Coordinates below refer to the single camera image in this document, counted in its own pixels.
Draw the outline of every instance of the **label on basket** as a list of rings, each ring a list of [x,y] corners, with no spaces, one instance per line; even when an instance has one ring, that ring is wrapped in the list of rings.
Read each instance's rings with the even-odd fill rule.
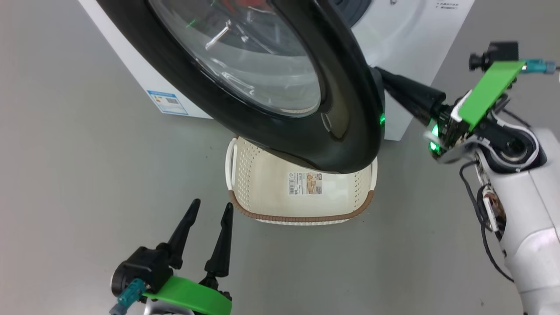
[[[288,173],[288,195],[323,194],[323,174]]]

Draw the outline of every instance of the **barcode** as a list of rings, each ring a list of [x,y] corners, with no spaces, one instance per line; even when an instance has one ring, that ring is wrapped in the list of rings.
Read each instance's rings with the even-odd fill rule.
[[[176,99],[165,98],[165,100],[166,100],[168,103],[179,105],[179,102],[178,102]]]
[[[288,194],[296,194],[296,185],[293,179],[288,181]]]

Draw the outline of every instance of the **teal connector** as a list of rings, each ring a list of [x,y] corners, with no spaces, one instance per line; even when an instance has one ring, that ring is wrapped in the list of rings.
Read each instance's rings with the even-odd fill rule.
[[[557,67],[554,61],[545,61],[543,59],[524,59],[526,64],[521,69],[521,73],[545,73],[552,75],[556,72]]]
[[[125,315],[128,308],[138,301],[140,297],[146,292],[146,285],[144,281],[136,278],[127,286],[126,289],[116,299],[116,304],[109,311],[110,315]]]

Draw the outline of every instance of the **green bracket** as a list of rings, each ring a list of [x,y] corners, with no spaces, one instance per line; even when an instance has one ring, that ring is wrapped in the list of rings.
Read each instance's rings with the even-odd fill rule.
[[[459,109],[459,116],[470,125],[469,131],[477,126],[524,65],[524,61],[496,61],[490,66]]]
[[[230,315],[231,301],[218,291],[189,279],[172,276],[157,294],[144,293],[150,299],[162,300],[206,315]]]

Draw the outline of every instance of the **washing machine door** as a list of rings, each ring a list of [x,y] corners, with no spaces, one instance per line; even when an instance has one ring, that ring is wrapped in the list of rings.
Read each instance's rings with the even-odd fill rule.
[[[257,146],[334,173],[377,155],[382,90],[334,2],[98,2],[160,74]]]

